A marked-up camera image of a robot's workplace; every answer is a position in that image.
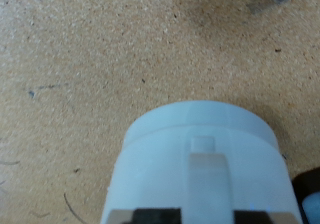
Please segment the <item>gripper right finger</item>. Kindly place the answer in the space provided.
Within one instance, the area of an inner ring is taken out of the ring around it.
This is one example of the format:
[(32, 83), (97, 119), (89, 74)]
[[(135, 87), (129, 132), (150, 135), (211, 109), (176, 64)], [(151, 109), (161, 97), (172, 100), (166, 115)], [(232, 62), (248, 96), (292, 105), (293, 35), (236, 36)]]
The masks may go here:
[(235, 211), (235, 224), (299, 224), (288, 212)]

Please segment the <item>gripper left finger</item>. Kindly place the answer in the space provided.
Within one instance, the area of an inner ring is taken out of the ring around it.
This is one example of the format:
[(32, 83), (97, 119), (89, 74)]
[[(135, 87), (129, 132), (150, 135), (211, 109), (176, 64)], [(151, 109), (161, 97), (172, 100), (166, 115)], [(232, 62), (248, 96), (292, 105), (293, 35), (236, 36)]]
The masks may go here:
[(182, 216), (176, 208), (112, 210), (108, 224), (182, 224)]

